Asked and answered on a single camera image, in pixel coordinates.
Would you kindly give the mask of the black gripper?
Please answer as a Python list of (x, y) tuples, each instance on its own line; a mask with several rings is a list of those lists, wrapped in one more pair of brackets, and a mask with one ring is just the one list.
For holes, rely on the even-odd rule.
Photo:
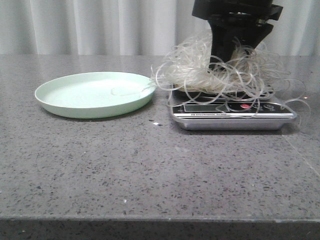
[(230, 25), (250, 25), (242, 31), (241, 44), (255, 49), (274, 28), (267, 22), (277, 21), (282, 10), (271, 0), (196, 0), (192, 15), (211, 24), (209, 68), (213, 70), (215, 63), (226, 63), (232, 57), (238, 28)]

